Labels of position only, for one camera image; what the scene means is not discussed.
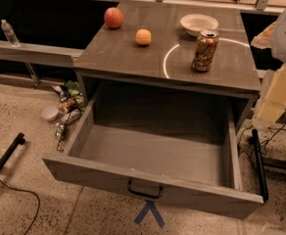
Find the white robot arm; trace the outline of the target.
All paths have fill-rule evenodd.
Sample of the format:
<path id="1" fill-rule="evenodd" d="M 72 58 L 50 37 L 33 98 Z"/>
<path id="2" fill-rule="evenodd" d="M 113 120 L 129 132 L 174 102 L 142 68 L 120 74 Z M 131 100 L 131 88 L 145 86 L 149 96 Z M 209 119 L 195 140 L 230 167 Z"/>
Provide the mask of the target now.
<path id="1" fill-rule="evenodd" d="M 253 38 L 252 45 L 259 49 L 270 48 L 272 57 L 283 63 L 261 95 L 255 115 L 256 125 L 271 126 L 286 110 L 286 9 L 274 23 Z"/>

